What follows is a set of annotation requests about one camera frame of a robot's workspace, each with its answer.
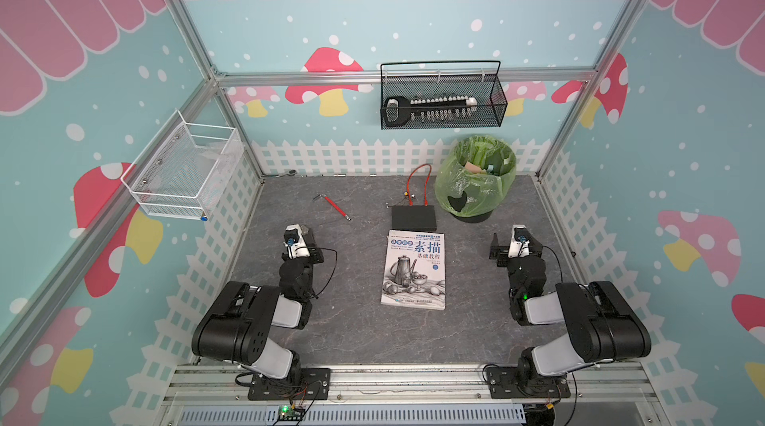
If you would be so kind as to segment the sketch drawing book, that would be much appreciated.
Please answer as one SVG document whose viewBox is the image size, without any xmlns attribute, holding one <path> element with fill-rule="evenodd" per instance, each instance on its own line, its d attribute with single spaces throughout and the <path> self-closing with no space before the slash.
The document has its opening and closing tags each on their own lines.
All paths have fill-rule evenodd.
<svg viewBox="0 0 765 426">
<path fill-rule="evenodd" d="M 445 310 L 444 234 L 390 230 L 384 266 L 384 306 Z"/>
</svg>

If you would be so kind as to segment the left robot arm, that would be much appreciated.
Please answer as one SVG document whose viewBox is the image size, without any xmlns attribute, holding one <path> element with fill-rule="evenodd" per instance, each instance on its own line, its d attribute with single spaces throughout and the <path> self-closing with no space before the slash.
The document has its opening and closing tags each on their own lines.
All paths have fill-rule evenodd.
<svg viewBox="0 0 765 426">
<path fill-rule="evenodd" d="M 302 371 L 299 354 L 279 346 L 270 330 L 302 330 L 312 312 L 314 266 L 324 262 L 313 231 L 290 225 L 284 232 L 286 252 L 278 286 L 252 286 L 230 281 L 204 314 L 191 349 L 201 358 L 239 364 L 251 373 L 295 387 Z"/>
</svg>

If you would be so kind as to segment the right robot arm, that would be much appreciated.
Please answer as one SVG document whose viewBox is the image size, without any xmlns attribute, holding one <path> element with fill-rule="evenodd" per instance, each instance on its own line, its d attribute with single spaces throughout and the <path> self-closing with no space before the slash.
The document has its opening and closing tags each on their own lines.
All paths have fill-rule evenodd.
<svg viewBox="0 0 765 426">
<path fill-rule="evenodd" d="M 507 245 L 496 235 L 490 244 L 489 258 L 508 274 L 512 318 L 522 326 L 566 328 L 563 336 L 522 352 L 516 381 L 564 379 L 595 364 L 648 356 L 653 345 L 647 327 L 613 283 L 559 282 L 553 292 L 544 292 L 546 249 L 524 225 L 512 228 Z"/>
</svg>

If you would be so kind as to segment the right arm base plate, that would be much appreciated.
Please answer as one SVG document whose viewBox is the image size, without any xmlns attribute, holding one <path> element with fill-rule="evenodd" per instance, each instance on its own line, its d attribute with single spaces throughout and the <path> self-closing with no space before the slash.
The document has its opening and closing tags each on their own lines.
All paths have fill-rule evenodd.
<svg viewBox="0 0 765 426">
<path fill-rule="evenodd" d="M 482 368 L 482 378 L 492 399 L 539 399 L 557 402 L 571 397 L 565 376 L 541 376 L 535 370 L 520 366 Z"/>
</svg>

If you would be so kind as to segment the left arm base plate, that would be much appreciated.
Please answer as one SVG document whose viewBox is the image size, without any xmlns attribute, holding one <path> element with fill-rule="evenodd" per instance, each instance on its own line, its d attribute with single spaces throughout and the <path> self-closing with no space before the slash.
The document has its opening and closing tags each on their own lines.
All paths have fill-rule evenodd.
<svg viewBox="0 0 765 426">
<path fill-rule="evenodd" d="M 284 379 L 256 374 L 249 384 L 247 398 L 251 401 L 287 400 L 289 397 L 326 400 L 332 372 L 331 368 L 302 368 Z"/>
</svg>

